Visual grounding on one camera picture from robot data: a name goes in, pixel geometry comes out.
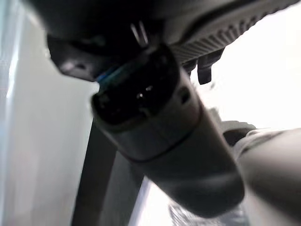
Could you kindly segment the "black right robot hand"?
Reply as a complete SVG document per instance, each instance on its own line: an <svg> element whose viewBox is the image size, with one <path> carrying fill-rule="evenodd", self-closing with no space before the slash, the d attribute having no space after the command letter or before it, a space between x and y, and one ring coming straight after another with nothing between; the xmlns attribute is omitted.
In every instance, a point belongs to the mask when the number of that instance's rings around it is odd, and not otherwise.
<svg viewBox="0 0 301 226"><path fill-rule="evenodd" d="M206 73L223 50L294 0L25 0L65 76L95 82L91 110L119 152L205 218L245 189L229 147L184 64Z"/></svg>

